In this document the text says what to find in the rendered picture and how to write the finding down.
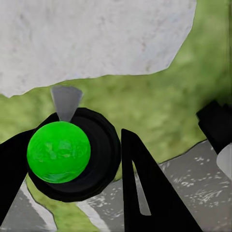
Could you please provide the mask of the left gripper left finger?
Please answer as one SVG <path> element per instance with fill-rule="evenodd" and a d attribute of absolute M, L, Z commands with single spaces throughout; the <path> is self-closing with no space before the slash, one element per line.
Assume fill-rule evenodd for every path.
<path fill-rule="evenodd" d="M 26 155 L 34 129 L 0 145 L 0 226 L 27 176 Z"/>

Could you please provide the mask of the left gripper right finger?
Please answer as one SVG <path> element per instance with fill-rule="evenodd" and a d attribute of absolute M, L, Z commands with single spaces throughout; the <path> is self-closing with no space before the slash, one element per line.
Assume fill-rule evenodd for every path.
<path fill-rule="evenodd" d="M 139 136 L 121 136 L 125 232 L 202 232 Z M 133 161 L 151 216 L 140 213 Z"/>

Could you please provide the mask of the insectifuge atomizer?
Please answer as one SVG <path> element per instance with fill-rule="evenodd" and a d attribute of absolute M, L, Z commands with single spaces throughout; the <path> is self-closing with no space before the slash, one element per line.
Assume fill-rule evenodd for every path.
<path fill-rule="evenodd" d="M 50 89 L 56 113 L 34 129 L 26 165 L 35 187 L 55 201 L 82 202 L 100 194 L 115 178 L 121 142 L 100 113 L 78 107 L 83 91 Z"/>

